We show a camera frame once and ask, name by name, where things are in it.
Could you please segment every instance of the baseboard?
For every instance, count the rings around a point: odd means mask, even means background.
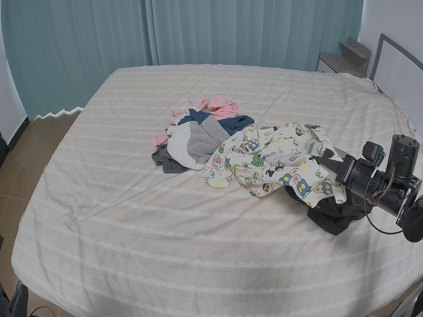
[[[6,160],[7,154],[9,154],[9,147],[5,140],[0,138],[0,167],[2,166],[4,160]]]
[[[18,143],[19,139],[21,138],[22,134],[24,133],[25,129],[29,126],[29,119],[26,117],[24,122],[19,126],[16,133],[13,135],[12,139],[9,142],[9,151],[12,151],[16,144]]]

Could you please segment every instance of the clothing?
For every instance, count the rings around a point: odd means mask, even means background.
[[[284,123],[246,129],[214,152],[206,164],[206,183],[226,188],[235,176],[252,196],[265,196],[285,185],[292,186],[310,207],[330,196],[344,203],[345,189],[335,182],[336,174],[317,162],[326,148],[334,151],[318,125]],[[342,160],[337,154],[333,158]]]
[[[204,116],[203,112],[192,110],[192,115],[198,120],[185,122],[168,128],[171,135],[167,141],[169,154],[181,165],[195,170],[201,170],[209,161],[211,155],[229,138],[229,134],[212,116]]]
[[[166,130],[165,130],[161,134],[158,134],[155,137],[153,137],[153,139],[151,140],[151,144],[155,147],[158,147],[160,145],[165,145],[165,144],[167,144],[168,138],[169,138],[169,136],[167,135]]]
[[[191,115],[187,114],[180,118],[180,120],[178,121],[178,125],[184,124],[189,121],[195,121],[195,120]],[[230,136],[235,134],[237,131],[243,130],[247,125],[254,124],[254,120],[246,115],[237,116],[236,118],[227,118],[227,119],[219,120],[218,122]]]
[[[286,187],[286,191],[293,199],[300,200],[292,187]],[[353,194],[346,188],[346,202],[337,204],[334,197],[321,199],[317,206],[308,209],[307,216],[316,223],[320,228],[332,235],[339,235],[346,230],[352,221],[357,221],[371,213],[373,205],[357,205],[352,201]]]
[[[214,98],[199,96],[189,101],[186,109],[175,109],[173,111],[173,117],[178,118],[183,114],[187,114],[189,108],[209,110],[217,120],[234,118],[242,115],[242,107],[239,103],[236,103],[226,96],[219,95]]]
[[[167,145],[158,146],[156,151],[151,154],[151,158],[156,162],[156,166],[163,166],[165,174],[180,174],[188,170],[188,168],[181,166],[169,155]]]

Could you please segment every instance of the nightstand drawer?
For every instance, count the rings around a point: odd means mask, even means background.
[[[317,65],[317,71],[319,73],[333,73],[335,74],[335,71],[330,68],[327,64],[325,64],[321,59],[319,59],[319,64]]]

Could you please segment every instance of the striped bed sheet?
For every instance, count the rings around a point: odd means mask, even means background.
[[[284,188],[255,198],[236,181],[215,189],[202,171],[156,167],[151,138],[172,110],[217,95],[258,128],[319,124],[357,157],[367,140],[388,149],[393,134],[411,135],[391,99],[349,74],[118,69],[58,146],[21,219],[12,265],[29,289],[77,317],[359,317],[422,276],[423,244],[365,219],[332,236]],[[371,218],[398,229],[379,208]]]

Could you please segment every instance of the pink garment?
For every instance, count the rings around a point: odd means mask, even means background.
[[[160,145],[165,145],[167,144],[167,139],[169,138],[169,136],[167,136],[166,134],[166,130],[164,132],[162,132],[161,134],[156,135],[155,137],[153,137],[153,139],[151,140],[151,143],[155,146],[158,147]]]
[[[213,113],[213,116],[217,120],[235,118],[242,115],[241,105],[223,95],[219,95],[214,98],[199,96],[198,98],[189,101],[187,103],[187,108],[188,107],[195,107],[199,110],[208,109],[211,113]],[[185,109],[175,109],[173,111],[173,117],[178,118],[186,113],[187,110]]]

